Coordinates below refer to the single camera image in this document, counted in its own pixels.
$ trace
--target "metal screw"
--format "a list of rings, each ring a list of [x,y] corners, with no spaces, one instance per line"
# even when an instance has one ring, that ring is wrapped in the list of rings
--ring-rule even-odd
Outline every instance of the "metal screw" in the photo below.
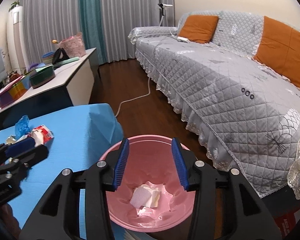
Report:
[[[240,171],[239,171],[238,169],[232,169],[232,170],[231,170],[231,173],[232,173],[233,175],[239,175]]]
[[[102,167],[104,167],[104,166],[106,166],[106,162],[105,161],[99,161],[99,162],[97,162],[97,166],[99,167],[99,168],[102,168]]]
[[[204,162],[203,162],[203,161],[196,161],[196,162],[195,162],[195,165],[196,165],[197,167],[203,167],[203,166],[204,166]]]
[[[67,175],[69,175],[70,174],[70,170],[69,169],[64,169],[63,171],[62,171],[62,175],[64,175],[64,176],[67,176]]]

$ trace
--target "white cable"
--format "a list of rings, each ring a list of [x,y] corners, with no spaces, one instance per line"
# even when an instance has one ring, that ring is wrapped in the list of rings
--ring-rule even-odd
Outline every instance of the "white cable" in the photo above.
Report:
[[[171,36],[172,36],[173,38],[178,38],[178,36],[175,36],[175,35],[172,34],[172,32],[171,32],[171,27],[169,27],[169,31],[170,31]]]
[[[133,98],[133,99],[130,99],[130,100],[121,102],[121,103],[119,104],[118,112],[116,113],[115,117],[118,116],[118,114],[119,114],[119,112],[120,112],[121,105],[122,105],[123,103],[130,102],[130,101],[133,101],[133,100],[135,100],[135,99],[139,99],[139,98],[143,98],[143,97],[149,96],[149,95],[150,95],[150,92],[151,92],[151,91],[150,91],[150,78],[148,78],[148,94],[143,95],[143,96],[141,96],[141,97],[137,97],[137,98]]]

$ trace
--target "pink basket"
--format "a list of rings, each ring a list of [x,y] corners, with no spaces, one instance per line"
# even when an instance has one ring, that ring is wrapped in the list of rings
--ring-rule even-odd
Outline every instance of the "pink basket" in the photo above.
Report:
[[[86,49],[84,47],[82,36],[71,36],[70,38],[58,43],[57,47],[65,49],[70,58],[82,57],[86,55]]]
[[[195,192],[186,192],[180,185],[171,152],[171,138],[159,135],[139,135],[129,138],[130,153],[121,186],[116,192],[106,192],[110,219],[126,229],[138,232],[158,232],[172,228],[192,213]],[[100,158],[117,150],[121,142],[113,145]],[[158,219],[137,216],[129,203],[133,190],[146,181],[164,184],[173,194],[170,212],[162,213]]]

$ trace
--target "sofa armrest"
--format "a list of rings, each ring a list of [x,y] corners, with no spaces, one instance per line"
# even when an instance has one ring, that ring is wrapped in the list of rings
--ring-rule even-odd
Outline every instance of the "sofa armrest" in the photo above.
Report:
[[[136,44],[139,38],[176,35],[177,30],[177,27],[136,27],[130,32],[128,38],[132,44]]]

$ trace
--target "white power strip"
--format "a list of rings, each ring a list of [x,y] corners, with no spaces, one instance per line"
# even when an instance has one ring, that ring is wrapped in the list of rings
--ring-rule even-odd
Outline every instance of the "white power strip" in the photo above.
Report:
[[[177,40],[178,40],[178,41],[182,41],[182,42],[187,42],[187,43],[190,42],[187,38],[180,37],[180,36],[177,37]]]

